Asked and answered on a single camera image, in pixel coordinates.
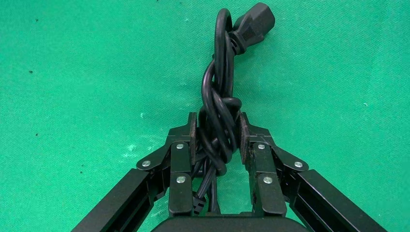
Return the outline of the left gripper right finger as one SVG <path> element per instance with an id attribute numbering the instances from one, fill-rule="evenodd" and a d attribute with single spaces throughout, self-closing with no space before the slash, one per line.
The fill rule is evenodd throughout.
<path id="1" fill-rule="evenodd" d="M 253 217 L 273 232 L 381 232 L 383 227 L 302 159 L 278 147 L 269 130 L 238 118 Z"/>

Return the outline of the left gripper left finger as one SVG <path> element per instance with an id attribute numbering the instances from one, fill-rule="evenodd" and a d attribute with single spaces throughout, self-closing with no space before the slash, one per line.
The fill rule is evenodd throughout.
<path id="1" fill-rule="evenodd" d="M 193 214 L 191 156 L 196 152 L 196 113 L 184 126 L 169 130 L 165 144 L 139 160 L 73 228 L 74 232 L 135 232 L 170 191 L 176 215 Z"/>

